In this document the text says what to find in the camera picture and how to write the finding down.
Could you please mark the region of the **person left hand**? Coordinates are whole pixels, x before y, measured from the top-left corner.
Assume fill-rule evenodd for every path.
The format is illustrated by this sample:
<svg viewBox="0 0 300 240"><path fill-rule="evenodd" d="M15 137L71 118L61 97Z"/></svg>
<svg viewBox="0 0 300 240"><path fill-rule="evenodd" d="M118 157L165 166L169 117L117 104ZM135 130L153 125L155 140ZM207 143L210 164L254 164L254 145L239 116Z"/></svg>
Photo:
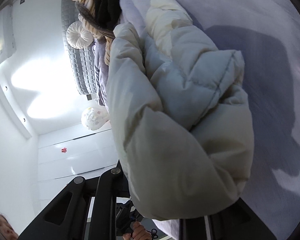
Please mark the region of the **person left hand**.
<svg viewBox="0 0 300 240"><path fill-rule="evenodd" d="M151 233L148 232L140 222L134 222L133 233L125 233L123 236L125 240L151 240Z"/></svg>

